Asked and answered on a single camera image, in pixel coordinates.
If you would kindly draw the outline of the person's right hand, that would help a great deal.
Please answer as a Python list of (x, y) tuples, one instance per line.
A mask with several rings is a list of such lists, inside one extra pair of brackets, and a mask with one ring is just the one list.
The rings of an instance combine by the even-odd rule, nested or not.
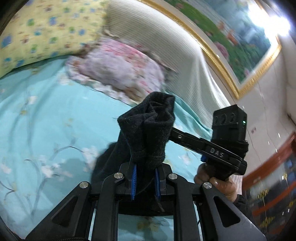
[(210, 182), (215, 186), (226, 198), (234, 202), (237, 199), (236, 184), (230, 178), (227, 181), (221, 181), (215, 177), (210, 177), (207, 173), (207, 165), (205, 163), (201, 164), (197, 169), (197, 173), (194, 176), (194, 182), (196, 184), (203, 184), (204, 182)]

